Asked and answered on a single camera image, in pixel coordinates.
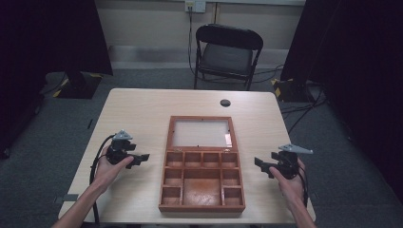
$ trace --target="table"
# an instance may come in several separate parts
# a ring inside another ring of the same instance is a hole
[[[222,99],[231,102],[221,106]],[[158,209],[163,160],[171,116],[230,116],[240,152],[246,209],[234,213],[161,213]],[[137,144],[134,154],[149,160],[125,169],[97,200],[100,221],[141,224],[265,224],[292,223],[278,190],[254,165],[258,157],[277,162],[270,153],[290,142],[277,100],[269,92],[115,88],[108,95],[83,159],[68,191],[82,194],[90,166],[104,139],[124,129]],[[61,217],[73,202],[64,202]],[[308,211],[315,220],[309,201]],[[86,221],[94,221],[90,211]]]

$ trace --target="brown wooden box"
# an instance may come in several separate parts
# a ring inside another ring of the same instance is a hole
[[[242,212],[240,156],[231,117],[172,116],[159,209]]]

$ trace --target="open box lid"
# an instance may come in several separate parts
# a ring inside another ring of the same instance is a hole
[[[238,152],[231,117],[172,116],[167,150]]]

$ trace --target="person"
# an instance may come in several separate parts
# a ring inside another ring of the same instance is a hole
[[[305,170],[304,163],[298,159],[299,167]],[[293,214],[294,221],[298,228],[313,228],[317,227],[308,213],[303,203],[303,187],[302,180],[299,176],[294,177],[291,180],[285,179],[281,173],[275,168],[270,167],[270,172],[278,180],[278,187],[281,191],[288,210]],[[305,171],[301,172],[302,177],[305,176]]]
[[[86,218],[94,202],[116,179],[119,172],[133,161],[129,156],[119,163],[113,165],[105,157],[107,147],[103,149],[99,159],[98,168],[93,183],[84,191],[77,201],[65,212],[54,224],[53,228],[80,227]],[[305,165],[300,159],[298,164],[305,170]],[[298,228],[316,227],[303,204],[302,182],[299,177],[292,180],[285,179],[275,167],[270,167],[270,172],[278,180],[279,189],[284,196],[287,208],[291,211]]]
[[[106,191],[107,187],[116,179],[119,172],[134,159],[132,156],[128,156],[113,165],[106,159],[106,151],[107,147],[103,149],[102,156],[99,159],[93,183],[52,227],[80,227],[97,198]]]

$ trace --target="chair seat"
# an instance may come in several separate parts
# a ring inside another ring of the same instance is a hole
[[[200,69],[249,76],[253,51],[249,49],[207,44],[200,61]]]

